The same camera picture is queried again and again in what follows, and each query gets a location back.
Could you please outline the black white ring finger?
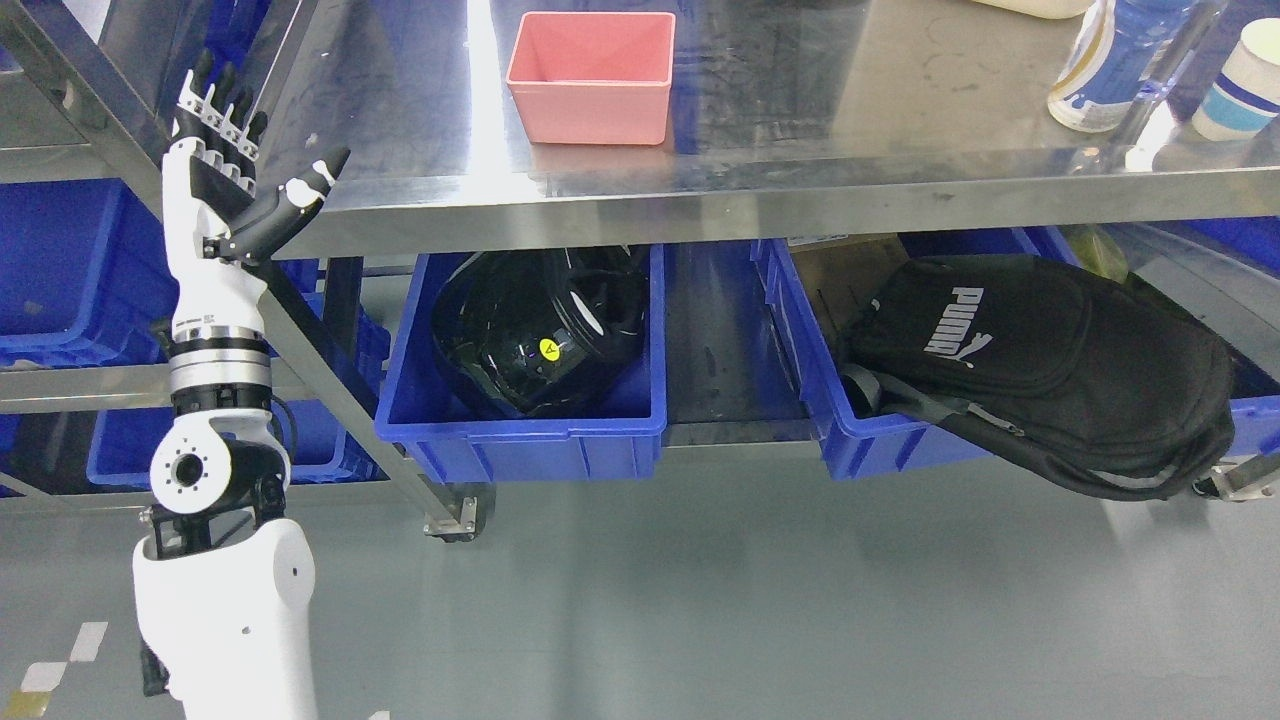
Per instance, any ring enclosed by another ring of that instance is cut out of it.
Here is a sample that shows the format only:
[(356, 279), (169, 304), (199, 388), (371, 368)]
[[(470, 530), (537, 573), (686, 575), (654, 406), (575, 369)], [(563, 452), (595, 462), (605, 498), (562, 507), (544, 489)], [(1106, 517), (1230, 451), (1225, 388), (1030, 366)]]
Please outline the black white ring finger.
[(232, 90), (234, 87), (236, 67), (230, 61), (224, 61), (218, 77), (207, 90), (207, 97), (205, 99), (204, 106), (206, 111), (204, 115), (204, 141), (207, 150), (216, 151), (219, 154), (220, 133), (225, 133), (229, 138), (234, 138), (237, 136), (234, 128), (224, 129), (224, 113), (228, 104), (233, 100)]

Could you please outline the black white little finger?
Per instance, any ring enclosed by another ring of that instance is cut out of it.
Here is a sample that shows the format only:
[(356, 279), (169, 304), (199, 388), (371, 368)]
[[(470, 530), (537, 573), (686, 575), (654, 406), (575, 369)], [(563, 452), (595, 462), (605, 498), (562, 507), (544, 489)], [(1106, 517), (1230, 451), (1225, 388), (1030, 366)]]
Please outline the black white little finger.
[(175, 143), (187, 140), (210, 141), (218, 129), (218, 119), (211, 114), (209, 77), (212, 72), (212, 54), (204, 49), (196, 63), (187, 70), (175, 104)]

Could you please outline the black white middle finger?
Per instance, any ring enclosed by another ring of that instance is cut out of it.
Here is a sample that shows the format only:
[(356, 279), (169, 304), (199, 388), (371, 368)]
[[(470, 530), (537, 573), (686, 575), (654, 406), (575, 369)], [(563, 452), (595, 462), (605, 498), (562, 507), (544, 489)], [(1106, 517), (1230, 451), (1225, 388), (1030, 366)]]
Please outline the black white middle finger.
[(242, 88), (238, 91), (236, 97), (228, 104), (224, 119), (224, 129), (234, 128), (237, 136), (229, 138), (225, 133), (220, 133), (220, 154), (225, 163), (234, 163), (241, 170), (255, 170), (255, 151), (244, 155), (242, 152), (242, 145), (250, 143), (255, 147), (255, 141), (251, 138), (251, 118), (250, 110), (253, 106), (253, 91), (252, 88)]

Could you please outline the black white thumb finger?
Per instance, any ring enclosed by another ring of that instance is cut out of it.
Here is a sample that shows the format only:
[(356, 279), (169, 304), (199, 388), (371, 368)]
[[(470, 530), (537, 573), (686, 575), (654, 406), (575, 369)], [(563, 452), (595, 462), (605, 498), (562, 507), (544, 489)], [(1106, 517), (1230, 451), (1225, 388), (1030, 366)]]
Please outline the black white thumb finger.
[(271, 260), (320, 213), (348, 159), (348, 147), (333, 147), (296, 177), (257, 190), (253, 197), (227, 178), (216, 181), (206, 204), (227, 228), (205, 234), (204, 256), (247, 265)]

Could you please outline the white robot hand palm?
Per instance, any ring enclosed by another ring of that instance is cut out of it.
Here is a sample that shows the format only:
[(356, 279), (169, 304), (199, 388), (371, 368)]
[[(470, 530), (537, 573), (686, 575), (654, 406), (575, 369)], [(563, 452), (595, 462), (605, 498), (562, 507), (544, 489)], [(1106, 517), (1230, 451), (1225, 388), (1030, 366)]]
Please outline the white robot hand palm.
[(238, 170), (200, 138), (175, 141), (163, 156), (163, 225), (166, 263), (178, 283), (174, 341), (265, 336), (259, 300), (266, 283), (238, 263), (207, 256), (230, 238), (230, 220), (253, 200)]

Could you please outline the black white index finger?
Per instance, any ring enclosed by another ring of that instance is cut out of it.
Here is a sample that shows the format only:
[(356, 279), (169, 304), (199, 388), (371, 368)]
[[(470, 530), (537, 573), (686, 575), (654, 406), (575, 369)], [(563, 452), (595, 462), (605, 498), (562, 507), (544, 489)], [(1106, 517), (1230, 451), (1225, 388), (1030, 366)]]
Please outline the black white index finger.
[(268, 123), (269, 115), (262, 110), (256, 110), (239, 136), (238, 168), (241, 183), (256, 181), (261, 137), (268, 128)]

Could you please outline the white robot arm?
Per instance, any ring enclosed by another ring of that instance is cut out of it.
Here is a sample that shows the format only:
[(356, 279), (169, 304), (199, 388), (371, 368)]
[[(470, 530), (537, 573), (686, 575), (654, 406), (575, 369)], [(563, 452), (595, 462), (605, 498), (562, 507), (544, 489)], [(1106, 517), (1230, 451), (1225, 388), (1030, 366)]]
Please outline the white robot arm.
[(291, 456), (273, 430), (260, 300), (273, 254), (320, 211), (347, 149), (260, 190), (266, 114), (236, 68), (202, 51), (163, 155), (166, 264), (178, 284), (166, 351), (173, 419), (148, 466), (150, 533), (132, 553), (143, 693), (187, 719), (315, 719), (316, 584), (285, 515)]

